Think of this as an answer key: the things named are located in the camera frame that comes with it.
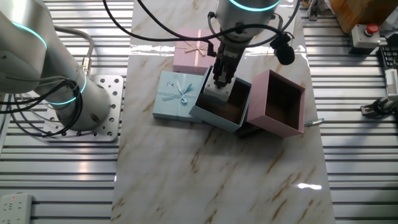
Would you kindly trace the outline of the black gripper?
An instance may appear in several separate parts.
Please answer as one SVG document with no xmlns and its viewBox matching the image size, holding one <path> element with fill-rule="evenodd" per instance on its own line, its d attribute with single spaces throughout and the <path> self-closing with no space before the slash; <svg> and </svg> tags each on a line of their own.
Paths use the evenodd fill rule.
<svg viewBox="0 0 398 224">
<path fill-rule="evenodd" d="M 226 87 L 232 82 L 236 69 L 246 48 L 246 43 L 222 40 L 218 47 L 213 67 L 213 79 L 216 86 Z"/>
</svg>

